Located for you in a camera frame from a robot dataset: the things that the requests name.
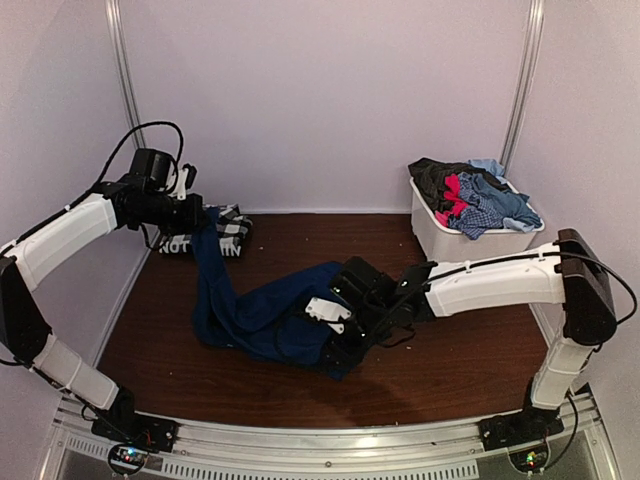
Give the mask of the black white plaid shirt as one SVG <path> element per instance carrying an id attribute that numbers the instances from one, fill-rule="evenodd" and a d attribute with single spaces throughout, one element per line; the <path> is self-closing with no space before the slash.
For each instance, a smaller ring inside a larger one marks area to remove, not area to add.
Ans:
<path id="1" fill-rule="evenodd" d="M 215 221 L 211 223 L 216 231 L 215 239 L 222 257 L 239 258 L 243 245 L 253 229 L 253 220 L 243 213 L 238 204 L 212 205 L 205 204 L 204 211 L 214 213 Z M 159 253 L 164 255 L 183 255 L 192 252 L 191 234 L 180 234 L 160 244 Z"/>

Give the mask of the navy blue garment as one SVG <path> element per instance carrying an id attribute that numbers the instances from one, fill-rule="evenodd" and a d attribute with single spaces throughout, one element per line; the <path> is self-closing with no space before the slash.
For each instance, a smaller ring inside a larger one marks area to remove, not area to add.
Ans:
<path id="1" fill-rule="evenodd" d="M 198 268 L 197 301 L 192 314 L 196 338 L 217 348 L 242 350 L 256 360 L 273 361 L 321 372 L 335 380 L 347 373 L 322 367 L 329 326 L 303 314 L 311 298 L 336 302 L 330 281 L 342 265 L 327 262 L 289 274 L 244 295 L 235 292 L 211 223 L 192 235 Z"/>

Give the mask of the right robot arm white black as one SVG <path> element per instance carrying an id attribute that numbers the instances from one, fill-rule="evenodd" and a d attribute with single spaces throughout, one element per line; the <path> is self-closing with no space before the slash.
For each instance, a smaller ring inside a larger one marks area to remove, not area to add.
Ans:
<path id="1" fill-rule="evenodd" d="M 359 363 L 390 331 L 463 312 L 521 304 L 557 304 L 564 322 L 529 381 L 520 410 L 479 421 L 485 450 L 542 441 L 563 429 L 560 408 L 592 354 L 622 324 L 610 282 L 620 277 L 603 264 L 574 229 L 520 253 L 462 262 L 427 261 L 394 280 L 361 257 L 331 279 L 333 300 L 315 296 L 304 314 L 334 331 L 329 363 Z"/>

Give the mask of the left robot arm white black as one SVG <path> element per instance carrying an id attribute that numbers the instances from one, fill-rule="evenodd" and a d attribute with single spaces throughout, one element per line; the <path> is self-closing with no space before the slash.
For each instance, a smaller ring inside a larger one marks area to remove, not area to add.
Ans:
<path id="1" fill-rule="evenodd" d="M 9 365 L 41 377 L 95 411 L 123 444 L 144 433 L 134 395 L 92 358 L 112 315 L 118 282 L 143 245 L 206 224 L 197 169 L 138 149 L 123 175 L 100 175 L 75 200 L 1 248 L 1 346 Z"/>

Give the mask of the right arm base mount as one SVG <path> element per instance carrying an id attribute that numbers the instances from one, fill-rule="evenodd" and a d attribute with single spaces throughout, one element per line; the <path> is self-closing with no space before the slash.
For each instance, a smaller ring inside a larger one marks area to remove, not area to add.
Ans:
<path id="1" fill-rule="evenodd" d="M 549 437 L 564 430 L 560 408 L 552 410 L 533 406 L 530 395 L 523 407 L 510 414 L 494 415 L 477 423 L 485 451 L 506 448 L 516 471 L 538 474 L 550 463 Z"/>

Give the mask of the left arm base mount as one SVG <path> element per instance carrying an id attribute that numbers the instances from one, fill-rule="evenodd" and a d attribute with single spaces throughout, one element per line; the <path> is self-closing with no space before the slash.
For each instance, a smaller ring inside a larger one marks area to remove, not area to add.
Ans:
<path id="1" fill-rule="evenodd" d="M 93 414 L 91 432 L 115 442 L 106 462 L 115 475 L 128 479 L 146 466 L 152 454 L 171 453 L 177 439 L 175 420 L 137 413 L 135 396 L 121 387 L 107 409 L 87 403 Z"/>

